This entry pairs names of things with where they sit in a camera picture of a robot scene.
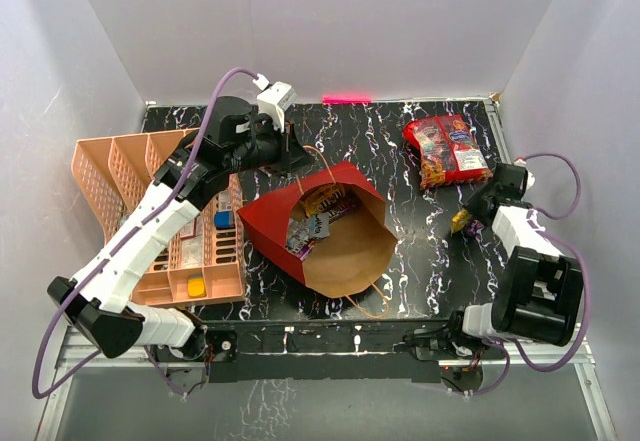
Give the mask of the large red snack bag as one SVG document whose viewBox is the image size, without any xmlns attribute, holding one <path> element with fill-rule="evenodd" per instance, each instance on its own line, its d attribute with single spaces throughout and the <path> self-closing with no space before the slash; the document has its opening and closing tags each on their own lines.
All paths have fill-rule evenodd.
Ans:
<svg viewBox="0 0 640 441">
<path fill-rule="evenodd" d="M 474 135 L 460 115 L 427 117 L 403 128 L 405 141 L 420 153 L 420 186 L 484 182 L 493 176 Z"/>
</svg>

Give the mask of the red paper bag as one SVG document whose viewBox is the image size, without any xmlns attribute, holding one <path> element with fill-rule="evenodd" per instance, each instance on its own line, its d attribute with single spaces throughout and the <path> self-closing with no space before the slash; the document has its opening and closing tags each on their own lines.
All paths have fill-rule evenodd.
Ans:
<svg viewBox="0 0 640 441">
<path fill-rule="evenodd" d="M 355 195 L 360 207 L 330 223 L 330 236 L 300 260 L 285 247 L 289 220 L 309 218 L 300 200 L 320 186 L 337 184 Z M 364 316 L 382 319 L 390 302 L 378 279 L 385 274 L 397 238 L 386 227 L 386 202 L 348 161 L 260 196 L 238 210 L 253 247 L 301 285 L 327 298 L 346 298 Z"/>
</svg>

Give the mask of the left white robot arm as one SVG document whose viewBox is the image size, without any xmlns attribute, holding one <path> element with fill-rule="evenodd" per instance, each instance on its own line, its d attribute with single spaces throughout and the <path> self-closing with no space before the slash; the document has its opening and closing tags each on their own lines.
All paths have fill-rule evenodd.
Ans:
<svg viewBox="0 0 640 441">
<path fill-rule="evenodd" d="M 193 316 L 136 304 L 131 295 L 174 236 L 228 188 L 232 175 L 263 167 L 287 174 L 310 164 L 286 118 L 292 103 L 292 96 L 276 99 L 271 91 L 261 93 L 256 106 L 218 98 L 211 118 L 180 140 L 102 250 L 73 277 L 51 281 L 47 293 L 56 316 L 107 358 L 147 345 L 172 347 L 186 360 L 200 357 L 207 337 Z"/>
</svg>

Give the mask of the yellow candy packet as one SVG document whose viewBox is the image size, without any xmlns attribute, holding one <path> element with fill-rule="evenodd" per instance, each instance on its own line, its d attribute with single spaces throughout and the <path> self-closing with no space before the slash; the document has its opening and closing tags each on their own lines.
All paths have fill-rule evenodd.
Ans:
<svg viewBox="0 0 640 441">
<path fill-rule="evenodd" d="M 460 210 L 451 220 L 451 233 L 465 232 L 472 222 L 473 216 L 466 209 Z"/>
</svg>

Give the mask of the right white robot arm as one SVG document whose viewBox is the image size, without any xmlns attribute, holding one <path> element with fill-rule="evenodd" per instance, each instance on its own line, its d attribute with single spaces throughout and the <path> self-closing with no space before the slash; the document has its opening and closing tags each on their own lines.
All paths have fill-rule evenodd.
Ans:
<svg viewBox="0 0 640 441">
<path fill-rule="evenodd" d="M 582 270 L 538 227 L 533 206 L 523 200 L 532 181 L 524 164 L 499 163 L 451 221 L 452 234 L 469 231 L 474 224 L 490 229 L 508 257 L 494 300 L 470 305 L 452 317 L 457 325 L 446 332 L 445 342 L 457 357 L 471 356 L 485 337 L 510 335 L 560 347 L 572 337 L 582 299 Z"/>
</svg>

